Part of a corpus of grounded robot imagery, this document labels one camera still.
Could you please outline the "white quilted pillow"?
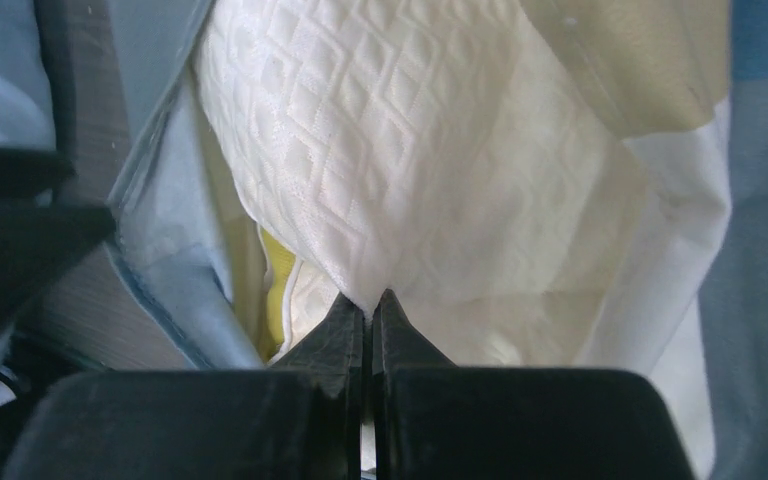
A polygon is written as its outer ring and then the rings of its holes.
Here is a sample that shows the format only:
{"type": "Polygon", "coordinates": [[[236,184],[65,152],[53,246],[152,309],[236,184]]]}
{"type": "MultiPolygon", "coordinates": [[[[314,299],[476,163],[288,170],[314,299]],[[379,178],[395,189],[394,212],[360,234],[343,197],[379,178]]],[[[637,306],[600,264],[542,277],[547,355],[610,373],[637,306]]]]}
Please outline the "white quilted pillow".
{"type": "Polygon", "coordinates": [[[458,363],[574,361],[647,181],[515,2],[218,1],[194,65],[268,358],[391,289],[458,363]]]}

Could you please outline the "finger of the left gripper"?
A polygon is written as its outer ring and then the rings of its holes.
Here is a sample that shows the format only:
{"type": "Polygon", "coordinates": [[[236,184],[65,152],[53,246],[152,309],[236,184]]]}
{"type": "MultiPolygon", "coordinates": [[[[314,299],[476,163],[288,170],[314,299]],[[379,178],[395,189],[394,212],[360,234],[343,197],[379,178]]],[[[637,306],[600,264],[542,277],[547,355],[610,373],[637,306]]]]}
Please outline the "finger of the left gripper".
{"type": "Polygon", "coordinates": [[[58,187],[74,176],[58,152],[0,146],[0,199],[26,199],[58,187]]]}
{"type": "Polygon", "coordinates": [[[0,336],[114,229],[105,207],[0,205],[0,336]]]}

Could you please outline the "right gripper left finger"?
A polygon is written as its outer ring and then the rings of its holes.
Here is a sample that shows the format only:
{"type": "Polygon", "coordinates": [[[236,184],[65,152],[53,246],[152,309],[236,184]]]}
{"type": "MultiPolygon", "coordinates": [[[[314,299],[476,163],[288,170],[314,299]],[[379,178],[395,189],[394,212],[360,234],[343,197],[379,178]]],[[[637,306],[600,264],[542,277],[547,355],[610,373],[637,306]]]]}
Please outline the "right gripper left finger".
{"type": "Polygon", "coordinates": [[[98,372],[46,395],[7,479],[357,479],[362,311],[324,320],[265,369],[98,372]]]}

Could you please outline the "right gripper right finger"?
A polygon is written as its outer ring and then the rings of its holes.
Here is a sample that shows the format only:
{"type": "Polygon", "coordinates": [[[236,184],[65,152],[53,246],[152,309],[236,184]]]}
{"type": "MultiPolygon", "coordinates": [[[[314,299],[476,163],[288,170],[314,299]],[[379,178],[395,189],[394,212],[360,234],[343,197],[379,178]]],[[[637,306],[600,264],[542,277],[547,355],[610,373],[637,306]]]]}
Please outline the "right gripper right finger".
{"type": "Polygon", "coordinates": [[[372,321],[382,479],[689,479],[664,401],[628,371],[458,366],[386,291],[372,321]]]}

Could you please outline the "blue beige checkered pillow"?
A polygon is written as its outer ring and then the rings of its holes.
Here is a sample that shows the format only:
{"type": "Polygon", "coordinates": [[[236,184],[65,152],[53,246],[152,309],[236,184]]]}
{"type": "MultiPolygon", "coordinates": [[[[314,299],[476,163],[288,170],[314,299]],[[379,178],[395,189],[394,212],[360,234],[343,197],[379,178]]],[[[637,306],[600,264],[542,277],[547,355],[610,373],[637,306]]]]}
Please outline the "blue beige checkered pillow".
{"type": "MultiPolygon", "coordinates": [[[[273,281],[201,103],[218,1],[109,5],[133,147],[109,196],[117,268],[187,360],[276,363],[273,281]]],[[[570,364],[646,376],[696,476],[768,479],[768,1],[513,1],[647,185],[570,364]]]]}

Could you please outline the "light blue pillow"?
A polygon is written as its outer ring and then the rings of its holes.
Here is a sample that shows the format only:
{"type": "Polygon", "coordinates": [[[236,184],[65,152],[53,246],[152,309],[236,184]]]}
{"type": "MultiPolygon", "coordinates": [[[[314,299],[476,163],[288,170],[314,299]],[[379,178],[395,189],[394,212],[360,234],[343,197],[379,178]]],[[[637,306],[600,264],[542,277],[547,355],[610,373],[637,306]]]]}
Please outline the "light blue pillow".
{"type": "Polygon", "coordinates": [[[56,149],[51,87],[32,1],[0,1],[0,145],[56,149]]]}

